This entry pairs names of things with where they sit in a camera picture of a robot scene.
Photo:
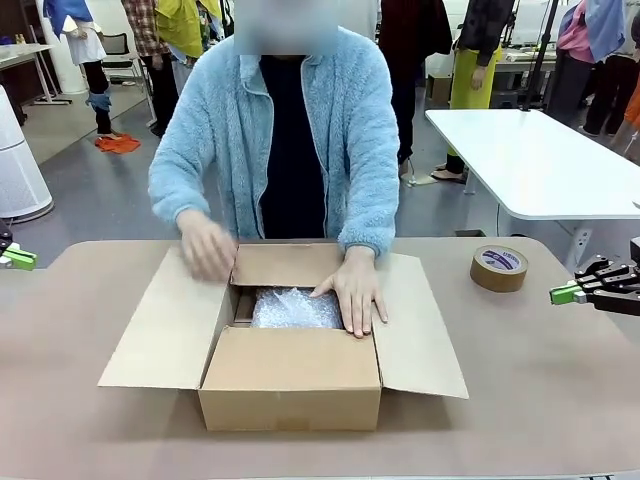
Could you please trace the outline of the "person's right hand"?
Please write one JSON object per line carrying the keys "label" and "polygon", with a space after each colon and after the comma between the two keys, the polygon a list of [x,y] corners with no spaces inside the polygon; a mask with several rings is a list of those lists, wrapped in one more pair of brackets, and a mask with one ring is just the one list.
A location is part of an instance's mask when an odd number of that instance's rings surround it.
{"label": "person's right hand", "polygon": [[220,224],[197,210],[185,210],[177,217],[185,263],[198,280],[227,283],[238,245]]}

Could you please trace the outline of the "person's left hand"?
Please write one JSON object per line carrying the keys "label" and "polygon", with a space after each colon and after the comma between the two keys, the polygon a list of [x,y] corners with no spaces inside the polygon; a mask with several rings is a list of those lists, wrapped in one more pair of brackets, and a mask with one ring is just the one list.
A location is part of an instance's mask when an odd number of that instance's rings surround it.
{"label": "person's left hand", "polygon": [[341,266],[312,292],[319,297],[334,291],[344,329],[356,338],[372,333],[373,314],[384,323],[388,313],[375,269],[375,252],[366,246],[351,246]]}

